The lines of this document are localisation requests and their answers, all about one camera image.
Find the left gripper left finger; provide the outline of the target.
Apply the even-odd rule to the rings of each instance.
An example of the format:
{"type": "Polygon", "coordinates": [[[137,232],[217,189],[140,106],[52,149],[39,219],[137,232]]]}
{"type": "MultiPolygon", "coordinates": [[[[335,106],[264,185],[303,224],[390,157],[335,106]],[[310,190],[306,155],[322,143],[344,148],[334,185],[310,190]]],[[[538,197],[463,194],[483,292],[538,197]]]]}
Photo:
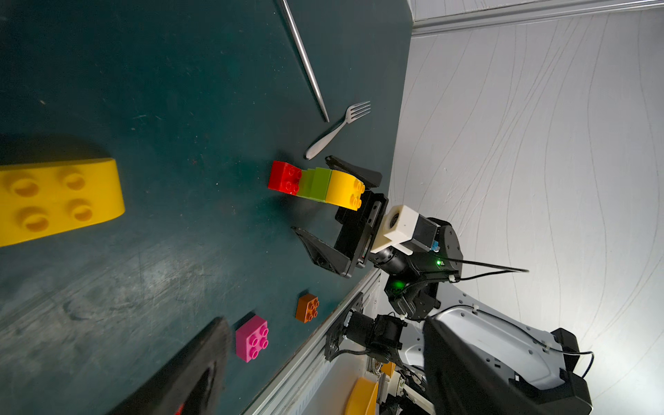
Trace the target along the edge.
{"type": "Polygon", "coordinates": [[[231,331],[213,319],[112,414],[213,414],[223,389],[231,331]]]}

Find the yellow curved brick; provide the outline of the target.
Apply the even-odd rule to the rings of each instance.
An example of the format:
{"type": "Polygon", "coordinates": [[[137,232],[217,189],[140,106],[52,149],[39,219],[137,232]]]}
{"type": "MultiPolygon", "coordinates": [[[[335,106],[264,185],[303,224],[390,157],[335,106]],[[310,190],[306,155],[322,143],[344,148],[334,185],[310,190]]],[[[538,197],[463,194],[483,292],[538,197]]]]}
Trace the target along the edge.
{"type": "Polygon", "coordinates": [[[2,247],[111,221],[124,212],[112,158],[1,167],[2,247]]]}
{"type": "Polygon", "coordinates": [[[337,207],[357,211],[362,204],[365,184],[351,174],[332,170],[325,202],[337,207]]]}

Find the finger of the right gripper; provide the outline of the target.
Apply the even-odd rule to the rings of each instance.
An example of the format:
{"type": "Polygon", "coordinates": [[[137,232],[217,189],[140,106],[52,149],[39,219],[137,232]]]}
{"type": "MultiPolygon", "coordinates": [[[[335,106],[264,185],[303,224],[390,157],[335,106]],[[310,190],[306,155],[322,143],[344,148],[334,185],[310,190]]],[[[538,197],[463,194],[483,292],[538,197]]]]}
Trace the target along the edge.
{"type": "Polygon", "coordinates": [[[366,188],[378,188],[381,185],[383,176],[379,171],[356,166],[335,156],[325,157],[325,162],[330,169],[342,171],[356,177],[364,183],[366,188]]]}
{"type": "Polygon", "coordinates": [[[305,229],[293,227],[292,230],[315,265],[343,278],[352,277],[354,265],[351,259],[356,249],[356,231],[350,226],[342,227],[333,247],[305,229]]]}

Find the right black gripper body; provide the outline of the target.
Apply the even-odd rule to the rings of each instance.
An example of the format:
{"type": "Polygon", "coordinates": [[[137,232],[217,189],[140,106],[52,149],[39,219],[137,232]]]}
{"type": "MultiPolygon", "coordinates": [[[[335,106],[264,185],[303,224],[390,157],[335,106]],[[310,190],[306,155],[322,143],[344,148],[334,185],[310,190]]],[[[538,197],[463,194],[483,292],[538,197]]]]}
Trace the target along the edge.
{"type": "Polygon", "coordinates": [[[361,207],[349,210],[340,207],[335,219],[342,224],[334,248],[348,258],[340,275],[351,278],[356,267],[366,266],[369,251],[387,209],[387,197],[383,193],[368,190],[361,196],[361,207]]]}

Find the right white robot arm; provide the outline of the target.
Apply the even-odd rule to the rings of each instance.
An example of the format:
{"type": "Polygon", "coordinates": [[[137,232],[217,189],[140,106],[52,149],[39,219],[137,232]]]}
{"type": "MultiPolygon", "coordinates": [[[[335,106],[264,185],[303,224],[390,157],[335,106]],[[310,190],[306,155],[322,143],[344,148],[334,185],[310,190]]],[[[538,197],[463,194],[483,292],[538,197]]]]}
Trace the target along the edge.
{"type": "Polygon", "coordinates": [[[358,356],[399,368],[404,397],[420,397],[437,414],[591,412],[572,332],[538,330],[460,290],[466,260],[451,223],[390,206],[379,172],[333,156],[325,162],[304,171],[298,188],[325,184],[341,231],[334,245],[302,228],[296,235],[315,265],[341,277],[366,265],[385,273],[392,309],[368,316],[358,302],[347,306],[327,332],[328,361],[350,340],[358,356]]]}

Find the small red brick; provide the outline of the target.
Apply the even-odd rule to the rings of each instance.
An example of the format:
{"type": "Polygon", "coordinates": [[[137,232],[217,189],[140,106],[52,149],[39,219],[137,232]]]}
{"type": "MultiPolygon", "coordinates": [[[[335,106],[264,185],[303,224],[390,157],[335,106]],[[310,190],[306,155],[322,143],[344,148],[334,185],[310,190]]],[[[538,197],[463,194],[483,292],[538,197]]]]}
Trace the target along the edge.
{"type": "Polygon", "coordinates": [[[287,195],[297,195],[303,171],[291,164],[274,161],[268,188],[287,195]]]}

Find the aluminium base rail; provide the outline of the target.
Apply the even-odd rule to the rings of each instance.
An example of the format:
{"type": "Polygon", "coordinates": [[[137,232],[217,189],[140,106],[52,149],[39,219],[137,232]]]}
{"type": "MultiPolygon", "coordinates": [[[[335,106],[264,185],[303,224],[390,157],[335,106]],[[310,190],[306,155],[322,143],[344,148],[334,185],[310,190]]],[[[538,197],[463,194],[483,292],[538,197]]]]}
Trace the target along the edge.
{"type": "Polygon", "coordinates": [[[380,285],[380,271],[373,269],[316,329],[307,342],[245,409],[246,414],[301,414],[334,364],[324,357],[326,335],[333,323],[353,304],[365,306],[380,285]]]}

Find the green brick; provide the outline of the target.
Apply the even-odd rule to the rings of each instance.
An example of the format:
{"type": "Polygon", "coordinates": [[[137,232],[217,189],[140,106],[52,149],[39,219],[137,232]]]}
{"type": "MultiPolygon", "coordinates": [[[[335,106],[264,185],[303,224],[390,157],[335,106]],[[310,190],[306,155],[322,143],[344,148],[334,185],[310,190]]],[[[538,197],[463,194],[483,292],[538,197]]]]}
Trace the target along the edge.
{"type": "Polygon", "coordinates": [[[332,176],[331,169],[306,169],[299,181],[297,197],[315,202],[325,202],[332,176]]]}

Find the orange brick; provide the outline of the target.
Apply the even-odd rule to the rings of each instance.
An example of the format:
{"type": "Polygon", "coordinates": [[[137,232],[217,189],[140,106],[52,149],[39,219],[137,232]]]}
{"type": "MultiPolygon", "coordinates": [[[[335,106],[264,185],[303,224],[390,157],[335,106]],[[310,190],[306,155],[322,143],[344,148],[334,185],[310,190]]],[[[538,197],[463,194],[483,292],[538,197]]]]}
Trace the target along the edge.
{"type": "Polygon", "coordinates": [[[309,323],[318,316],[319,299],[313,294],[305,294],[297,303],[296,319],[301,323],[309,323]]]}

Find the green table mat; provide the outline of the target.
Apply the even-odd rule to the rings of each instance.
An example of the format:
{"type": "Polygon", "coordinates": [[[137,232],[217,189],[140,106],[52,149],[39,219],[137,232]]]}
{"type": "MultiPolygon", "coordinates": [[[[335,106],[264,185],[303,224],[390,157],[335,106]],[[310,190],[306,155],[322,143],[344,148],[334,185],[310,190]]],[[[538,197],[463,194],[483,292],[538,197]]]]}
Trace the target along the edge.
{"type": "Polygon", "coordinates": [[[314,266],[294,227],[334,241],[335,208],[267,187],[276,160],[346,109],[331,155],[388,176],[413,18],[404,1],[293,1],[324,119],[275,1],[4,1],[1,161],[112,157],[118,219],[1,251],[1,411],[105,414],[214,318],[268,321],[270,346],[221,379],[243,413],[363,271],[314,266]]]}

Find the silver metal fork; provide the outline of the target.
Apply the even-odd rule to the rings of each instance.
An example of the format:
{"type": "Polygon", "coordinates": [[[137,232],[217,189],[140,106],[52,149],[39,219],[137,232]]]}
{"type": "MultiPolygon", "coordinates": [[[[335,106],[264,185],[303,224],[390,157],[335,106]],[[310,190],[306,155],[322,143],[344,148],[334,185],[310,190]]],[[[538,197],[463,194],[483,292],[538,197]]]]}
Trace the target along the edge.
{"type": "Polygon", "coordinates": [[[346,125],[350,125],[358,119],[370,114],[371,112],[371,102],[361,102],[354,105],[351,105],[345,112],[345,116],[342,121],[331,129],[329,132],[318,138],[309,148],[304,152],[305,160],[312,160],[318,154],[324,150],[330,142],[336,137],[336,135],[341,131],[342,128],[346,125]]]}

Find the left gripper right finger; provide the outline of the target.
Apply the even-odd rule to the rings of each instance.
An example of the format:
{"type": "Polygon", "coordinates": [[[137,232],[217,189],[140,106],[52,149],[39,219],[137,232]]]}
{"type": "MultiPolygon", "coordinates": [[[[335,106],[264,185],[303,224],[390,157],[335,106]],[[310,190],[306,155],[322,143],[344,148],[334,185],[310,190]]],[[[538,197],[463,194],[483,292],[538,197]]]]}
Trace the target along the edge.
{"type": "Polygon", "coordinates": [[[519,397],[440,321],[424,324],[425,376],[437,414],[517,414],[519,397]]]}

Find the silver metal spoon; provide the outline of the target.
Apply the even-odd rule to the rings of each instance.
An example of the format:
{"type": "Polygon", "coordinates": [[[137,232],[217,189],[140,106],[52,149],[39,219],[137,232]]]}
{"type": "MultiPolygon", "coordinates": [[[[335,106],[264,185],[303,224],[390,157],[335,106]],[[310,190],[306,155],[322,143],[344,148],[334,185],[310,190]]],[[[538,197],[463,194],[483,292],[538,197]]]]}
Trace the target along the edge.
{"type": "Polygon", "coordinates": [[[285,14],[285,22],[286,25],[290,31],[290,35],[292,36],[292,39],[295,43],[295,47],[297,50],[297,54],[299,56],[300,62],[303,65],[304,68],[304,73],[305,76],[310,84],[311,91],[313,92],[313,95],[315,97],[316,103],[318,104],[318,107],[321,111],[321,114],[323,115],[323,120],[325,122],[330,122],[330,117],[327,112],[327,108],[325,106],[324,100],[323,100],[323,95],[320,90],[320,86],[318,86],[316,75],[313,71],[313,67],[311,66],[311,62],[309,59],[309,56],[307,54],[306,48],[304,46],[303,39],[299,33],[297,23],[294,19],[294,15],[292,14],[292,10],[290,5],[286,0],[279,0],[279,5],[281,9],[283,10],[285,14]]]}

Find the pink brick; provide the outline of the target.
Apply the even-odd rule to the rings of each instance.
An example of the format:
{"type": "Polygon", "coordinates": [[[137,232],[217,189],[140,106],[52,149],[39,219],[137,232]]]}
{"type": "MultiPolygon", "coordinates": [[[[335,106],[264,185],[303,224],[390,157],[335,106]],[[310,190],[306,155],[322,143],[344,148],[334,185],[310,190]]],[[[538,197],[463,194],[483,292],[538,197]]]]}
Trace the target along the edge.
{"type": "Polygon", "coordinates": [[[268,322],[253,316],[235,332],[236,354],[245,362],[255,360],[269,345],[268,322]]]}

